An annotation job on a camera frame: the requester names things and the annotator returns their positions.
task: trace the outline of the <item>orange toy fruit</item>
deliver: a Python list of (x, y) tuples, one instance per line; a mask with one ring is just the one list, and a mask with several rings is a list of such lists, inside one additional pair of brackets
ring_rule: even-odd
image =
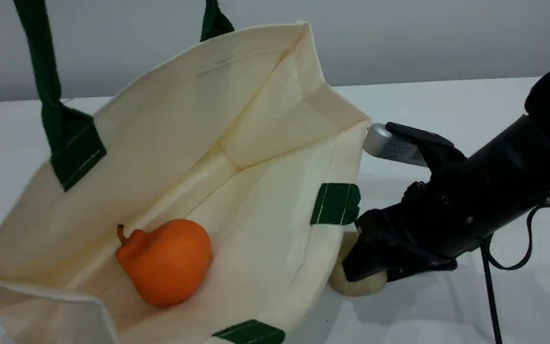
[(116, 259), (139, 295), (148, 303), (171, 306), (190, 298), (212, 261), (205, 229), (191, 220), (170, 220), (155, 231), (135, 229), (127, 239), (118, 225), (122, 246)]

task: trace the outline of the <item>white wall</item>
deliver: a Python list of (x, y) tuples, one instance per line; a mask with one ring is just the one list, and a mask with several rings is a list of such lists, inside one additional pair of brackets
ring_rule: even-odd
[[(203, 0), (47, 0), (66, 97), (116, 93), (198, 42)], [(538, 76), (550, 0), (221, 0), (236, 28), (307, 20), (333, 85)], [(0, 0), (0, 100), (35, 98), (24, 33)]]

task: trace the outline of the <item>black cable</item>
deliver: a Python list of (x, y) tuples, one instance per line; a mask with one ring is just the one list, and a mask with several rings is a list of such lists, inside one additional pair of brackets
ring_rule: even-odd
[(530, 260), (530, 257), (532, 256), (532, 219), (534, 218), (534, 215), (539, 209), (548, 208), (550, 207), (550, 195), (544, 200), (536, 205), (532, 211), (528, 214), (528, 219), (526, 220), (526, 224), (528, 225), (528, 250), (526, 251), (526, 255), (524, 255), (523, 259), (521, 261), (513, 266), (503, 266), (502, 264), (498, 263), (496, 259), (491, 255), (491, 252), (489, 250), (489, 247), (491, 246), (491, 238), (490, 235), (487, 237), (483, 243), (481, 244), (481, 258), (483, 259), (483, 270), (485, 272), (485, 285), (487, 286), (487, 298), (489, 299), (489, 313), (491, 314), (491, 326), (494, 329), (494, 337), (496, 340), (496, 344), (502, 344), (502, 333), (500, 333), (500, 321), (498, 320), (498, 312), (496, 309), (496, 297), (494, 294), (494, 287), (493, 283), (491, 281), (491, 269), (489, 268), (489, 264), (493, 264), (498, 269), (501, 270), (517, 270), (528, 263)]
[(485, 239), (485, 242), (483, 242), (483, 246), (486, 246), (486, 250), (485, 250), (485, 253), (487, 255), (487, 259), (489, 260), (489, 262), (495, 266), (496, 268), (500, 269), (500, 270), (508, 270), (508, 271), (512, 271), (512, 270), (517, 270), (519, 268), (522, 268), (524, 265), (526, 265), (528, 263), (528, 261), (530, 260), (530, 256), (532, 256), (532, 219), (534, 218), (534, 215), (536, 215), (536, 212), (540, 209), (543, 209), (543, 208), (550, 208), (550, 195), (546, 198), (544, 198), (544, 200), (539, 203), (538, 205), (536, 205), (532, 211), (530, 211), (530, 213), (528, 214), (528, 219), (526, 220), (526, 224), (528, 225), (528, 250), (526, 251), (526, 255), (524, 255), (523, 259), (521, 259), (521, 261), (513, 266), (503, 266), (502, 264), (500, 264), (492, 255), (491, 255), (491, 249), (490, 249), (490, 246), (491, 246), (491, 238), (492, 236), (490, 235), (489, 237), (487, 237)]
[(485, 271), (485, 284), (487, 285), (487, 298), (489, 299), (489, 313), (491, 313), (491, 326), (494, 328), (494, 337), (496, 344), (502, 344), (502, 334), (500, 333), (500, 321), (498, 321), (498, 311), (496, 309), (496, 297), (494, 287), (491, 283), (491, 270), (489, 269), (489, 254), (487, 245), (481, 245), (481, 257), (483, 259), (483, 270)]

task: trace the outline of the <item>canvas tote bag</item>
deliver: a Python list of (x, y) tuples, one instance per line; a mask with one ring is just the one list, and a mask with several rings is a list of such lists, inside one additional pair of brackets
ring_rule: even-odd
[[(208, 0), (204, 42), (88, 116), (59, 100), (44, 1), (15, 4), (52, 158), (0, 225), (2, 326), (19, 344), (281, 343), (358, 215), (369, 126), (325, 83), (309, 25), (233, 31)], [(162, 309), (116, 261), (116, 225), (173, 218), (207, 230), (213, 260)]]

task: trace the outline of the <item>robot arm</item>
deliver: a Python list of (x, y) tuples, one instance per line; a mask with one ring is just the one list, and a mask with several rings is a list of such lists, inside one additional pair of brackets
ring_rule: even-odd
[[(532, 252), (532, 217), (550, 207), (550, 72), (530, 91), (527, 115), (466, 158), (427, 131), (373, 124), (364, 141), (369, 154), (430, 168), (428, 183), (410, 185), (400, 203), (371, 209), (356, 220), (358, 241), (343, 260), (347, 281), (385, 272), (388, 282), (421, 272), (455, 270), (456, 257), (481, 249), (496, 343), (501, 343), (489, 263), (514, 270)], [(489, 252), (493, 233), (528, 215), (526, 256), (504, 267)]]

